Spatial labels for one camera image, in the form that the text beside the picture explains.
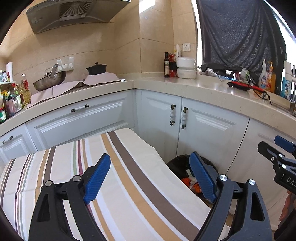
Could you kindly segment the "person's right hand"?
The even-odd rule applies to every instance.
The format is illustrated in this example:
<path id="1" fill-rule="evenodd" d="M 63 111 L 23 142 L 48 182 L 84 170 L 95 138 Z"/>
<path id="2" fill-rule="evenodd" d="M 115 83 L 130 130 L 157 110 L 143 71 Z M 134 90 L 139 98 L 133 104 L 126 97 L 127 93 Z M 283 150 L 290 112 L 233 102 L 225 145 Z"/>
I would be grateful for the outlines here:
<path id="1" fill-rule="evenodd" d="M 286 217 L 290 213 L 290 208 L 293 207 L 295 209 L 295 194 L 293 194 L 291 191 L 287 191 L 287 198 L 285 200 L 285 204 L 282 209 L 282 213 L 280 215 L 280 218 L 278 221 L 283 221 L 286 219 Z"/>

